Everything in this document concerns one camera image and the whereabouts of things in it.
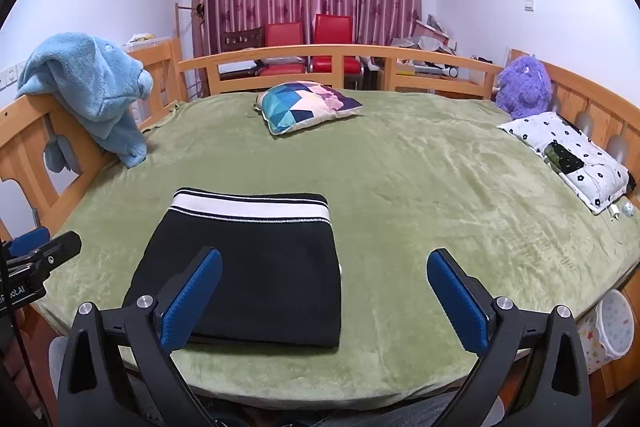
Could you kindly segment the green bed blanket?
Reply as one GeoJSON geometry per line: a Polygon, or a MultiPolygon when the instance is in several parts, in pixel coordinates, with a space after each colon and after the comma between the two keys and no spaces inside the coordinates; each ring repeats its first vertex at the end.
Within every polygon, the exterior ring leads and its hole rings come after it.
{"type": "Polygon", "coordinates": [[[47,280],[39,309],[60,333],[78,306],[122,303],[144,248],[181,187],[318,193],[343,275],[340,347],[200,346],[175,353],[186,381],[270,409],[373,409],[469,372],[425,277],[450,251],[519,307],[582,314],[639,261],[639,221],[594,215],[494,104],[425,93],[360,94],[361,113],[272,136],[254,95],[201,98],[145,133],[141,165],[105,169],[66,221],[81,253],[47,280]]]}

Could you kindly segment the wooden bed frame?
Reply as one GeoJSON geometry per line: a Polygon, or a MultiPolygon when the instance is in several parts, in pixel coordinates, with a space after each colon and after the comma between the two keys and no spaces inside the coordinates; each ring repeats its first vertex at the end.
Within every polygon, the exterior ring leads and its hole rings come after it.
{"type": "Polygon", "coordinates": [[[424,281],[445,245],[492,289],[522,305],[588,310],[639,261],[639,221],[594,215],[528,147],[498,127],[500,69],[392,46],[272,46],[186,60],[178,40],[134,50],[154,86],[142,108],[149,155],[126,168],[100,150],[52,95],[1,111],[1,176],[37,225],[78,231],[82,254],[38,303],[57,332],[91,300],[122,301],[157,222],[180,186],[222,193],[317,192],[329,201],[343,268],[340,347],[192,348],[177,363],[221,398],[276,407],[374,407],[450,384],[471,365],[424,281]],[[221,66],[307,57],[304,79],[341,88],[356,58],[382,58],[360,113],[275,138],[255,93],[295,80],[224,79],[221,66]]]}

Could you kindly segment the dark wooden chair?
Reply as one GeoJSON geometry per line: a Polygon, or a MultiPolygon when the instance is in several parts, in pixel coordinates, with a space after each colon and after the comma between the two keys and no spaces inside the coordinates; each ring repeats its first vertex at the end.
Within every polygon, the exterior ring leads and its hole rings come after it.
{"type": "MultiPolygon", "coordinates": [[[[264,45],[264,28],[225,32],[221,38],[221,52],[261,48],[264,45]]],[[[260,61],[241,61],[218,66],[221,80],[254,77],[260,69],[260,61]]]]}

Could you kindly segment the colourful geometric pillow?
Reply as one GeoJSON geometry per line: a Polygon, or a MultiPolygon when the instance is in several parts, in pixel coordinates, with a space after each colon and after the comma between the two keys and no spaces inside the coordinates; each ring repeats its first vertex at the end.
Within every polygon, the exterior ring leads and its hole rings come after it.
{"type": "Polygon", "coordinates": [[[256,96],[254,109],[272,136],[283,136],[332,120],[357,116],[362,104],[325,84],[293,81],[256,96]]]}

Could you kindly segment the purple plush toy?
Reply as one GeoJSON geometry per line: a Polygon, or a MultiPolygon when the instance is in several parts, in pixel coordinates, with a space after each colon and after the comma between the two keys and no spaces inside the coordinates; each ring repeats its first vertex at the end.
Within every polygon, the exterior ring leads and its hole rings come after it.
{"type": "Polygon", "coordinates": [[[512,119],[547,112],[552,84],[544,64],[531,55],[523,55],[498,75],[496,104],[512,119]]]}

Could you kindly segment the black pants with white stripe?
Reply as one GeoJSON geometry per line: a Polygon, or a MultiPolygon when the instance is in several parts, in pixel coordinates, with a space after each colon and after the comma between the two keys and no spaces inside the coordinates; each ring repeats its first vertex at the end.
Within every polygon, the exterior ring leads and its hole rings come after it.
{"type": "Polygon", "coordinates": [[[341,268],[324,196],[179,188],[145,247],[125,303],[157,295],[205,247],[220,254],[221,277],[192,340],[338,347],[341,268]]]}

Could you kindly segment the white black-dotted pillow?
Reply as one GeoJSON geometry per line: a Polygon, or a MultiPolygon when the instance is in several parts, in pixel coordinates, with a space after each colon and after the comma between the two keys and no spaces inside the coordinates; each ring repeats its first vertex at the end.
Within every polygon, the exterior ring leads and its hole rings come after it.
{"type": "Polygon", "coordinates": [[[634,188],[623,164],[557,113],[518,118],[498,128],[548,164],[594,215],[634,188]]]}

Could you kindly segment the star-patterned laundry basket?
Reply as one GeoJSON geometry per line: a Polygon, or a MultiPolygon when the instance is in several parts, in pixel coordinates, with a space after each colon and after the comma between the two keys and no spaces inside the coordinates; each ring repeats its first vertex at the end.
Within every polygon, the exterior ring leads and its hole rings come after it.
{"type": "Polygon", "coordinates": [[[634,343],[634,312],[617,289],[608,291],[578,322],[587,372],[623,358],[634,343]]]}

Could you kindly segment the light blue fleece garment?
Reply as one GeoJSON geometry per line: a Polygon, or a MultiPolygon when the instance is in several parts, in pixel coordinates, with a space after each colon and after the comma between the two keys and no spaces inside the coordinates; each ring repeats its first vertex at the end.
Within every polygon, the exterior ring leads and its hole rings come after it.
{"type": "Polygon", "coordinates": [[[148,155],[130,106],[154,80],[119,46],[83,32],[60,32],[37,46],[17,80],[17,94],[53,95],[103,150],[128,168],[148,155]]]}

